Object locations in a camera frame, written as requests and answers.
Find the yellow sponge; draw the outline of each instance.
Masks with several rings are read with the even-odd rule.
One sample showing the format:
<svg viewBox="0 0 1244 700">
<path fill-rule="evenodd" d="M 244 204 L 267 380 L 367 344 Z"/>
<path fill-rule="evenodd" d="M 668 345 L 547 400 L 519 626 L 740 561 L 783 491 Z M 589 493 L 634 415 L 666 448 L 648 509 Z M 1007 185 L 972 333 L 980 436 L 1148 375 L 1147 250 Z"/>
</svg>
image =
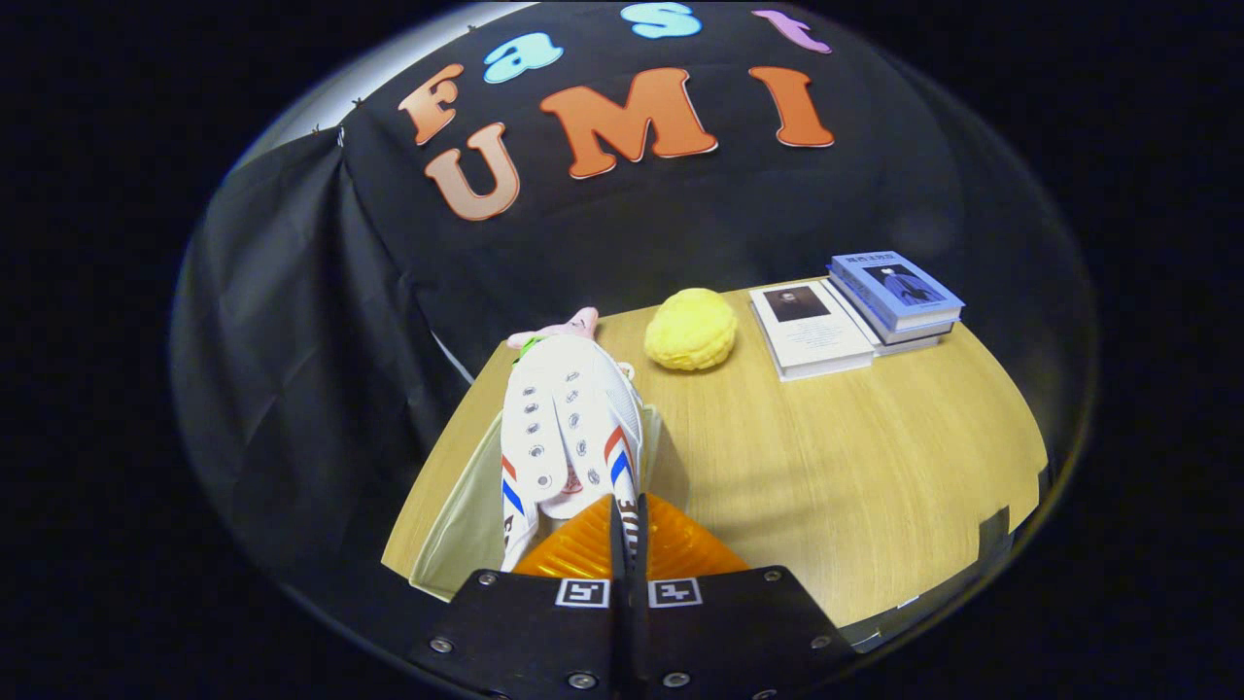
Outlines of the yellow sponge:
<svg viewBox="0 0 1244 700">
<path fill-rule="evenodd" d="M 703 371 L 725 362 L 739 318 L 725 298 L 702 287 L 684 288 L 657 308 L 643 334 L 643 352 L 672 371 Z"/>
</svg>

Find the shoe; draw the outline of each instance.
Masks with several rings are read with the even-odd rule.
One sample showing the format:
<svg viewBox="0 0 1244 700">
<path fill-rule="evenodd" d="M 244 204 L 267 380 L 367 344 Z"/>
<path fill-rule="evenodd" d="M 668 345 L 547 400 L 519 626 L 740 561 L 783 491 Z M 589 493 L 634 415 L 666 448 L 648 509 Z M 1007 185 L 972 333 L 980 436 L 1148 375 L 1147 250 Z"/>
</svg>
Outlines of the shoe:
<svg viewBox="0 0 1244 700">
<path fill-rule="evenodd" d="M 570 520 L 607 494 L 633 512 L 643 402 L 629 375 L 576 334 L 546 337 L 514 366 L 501 410 L 503 572 L 522 558 L 540 512 Z M 637 545 L 636 526 L 623 525 Z"/>
</svg>

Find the blue letter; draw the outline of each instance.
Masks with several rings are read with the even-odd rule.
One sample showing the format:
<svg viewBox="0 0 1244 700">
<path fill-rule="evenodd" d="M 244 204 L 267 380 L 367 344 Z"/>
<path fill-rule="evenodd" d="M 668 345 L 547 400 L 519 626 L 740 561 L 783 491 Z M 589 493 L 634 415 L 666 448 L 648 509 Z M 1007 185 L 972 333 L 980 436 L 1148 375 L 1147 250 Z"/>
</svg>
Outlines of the blue letter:
<svg viewBox="0 0 1244 700">
<path fill-rule="evenodd" d="M 542 68 L 561 58 L 562 53 L 561 48 L 552 45 L 547 34 L 542 31 L 525 34 L 498 46 L 484 57 L 484 65 L 489 66 L 484 71 L 484 80 L 505 82 L 527 68 Z"/>
<path fill-rule="evenodd" d="M 622 9 L 622 19 L 634 22 L 631 31 L 646 39 L 690 36 L 700 30 L 692 9 L 678 2 L 641 2 Z"/>
</svg>

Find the white book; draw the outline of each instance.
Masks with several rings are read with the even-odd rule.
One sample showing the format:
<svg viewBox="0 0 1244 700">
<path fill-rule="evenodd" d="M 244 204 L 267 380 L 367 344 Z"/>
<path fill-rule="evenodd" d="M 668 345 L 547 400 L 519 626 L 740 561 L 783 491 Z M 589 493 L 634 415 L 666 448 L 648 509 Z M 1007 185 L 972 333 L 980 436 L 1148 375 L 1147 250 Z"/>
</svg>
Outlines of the white book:
<svg viewBox="0 0 1244 700">
<path fill-rule="evenodd" d="M 751 311 L 781 382 L 867 368 L 873 344 L 820 282 L 756 288 Z"/>
<path fill-rule="evenodd" d="M 833 296 L 833 300 L 837 301 L 843 310 L 846 310 L 847 315 L 851 316 L 851 320 L 855 321 L 856 327 L 860 328 L 860 332 L 862 332 L 863 336 L 868 338 L 868 342 L 872 342 L 872 353 L 877 358 L 884 358 L 886 356 L 906 353 L 908 352 L 908 349 L 932 347 L 942 341 L 942 334 L 931 334 L 928 337 L 918 337 L 916 339 L 908 339 L 907 342 L 893 342 L 891 344 L 886 344 L 884 342 L 881 341 L 881 337 L 878 337 L 877 333 L 873 332 L 872 326 L 868 325 L 868 321 L 863 320 L 863 317 L 860 315 L 860 311 L 857 311 L 855 305 L 851 303 L 851 300 L 847 298 L 841 291 L 838 291 L 838 288 L 833 286 L 833 283 L 829 279 L 822 279 L 821 285 L 825 286 L 825 290 L 830 292 L 830 296 Z"/>
</svg>

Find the black background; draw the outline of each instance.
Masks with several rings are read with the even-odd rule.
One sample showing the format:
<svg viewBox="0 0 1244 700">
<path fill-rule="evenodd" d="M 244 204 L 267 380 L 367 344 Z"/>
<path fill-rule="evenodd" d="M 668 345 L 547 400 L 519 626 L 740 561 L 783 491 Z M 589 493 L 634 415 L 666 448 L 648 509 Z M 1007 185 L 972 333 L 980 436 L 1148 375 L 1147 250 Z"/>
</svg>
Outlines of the black background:
<svg viewBox="0 0 1244 700">
<path fill-rule="evenodd" d="M 837 693 L 1214 696 L 1235 380 L 1215 368 L 1228 31 L 1195 4 L 827 4 L 947 86 L 1064 205 L 1097 282 L 1103 394 L 1066 501 L 950 620 Z M 211 191 L 281 111 L 414 4 L 14 10 L 11 512 L 20 696 L 396 696 L 411 681 L 255 572 L 199 497 L 167 392 L 168 308 Z M 25 448 L 19 440 L 16 448 Z"/>
</svg>

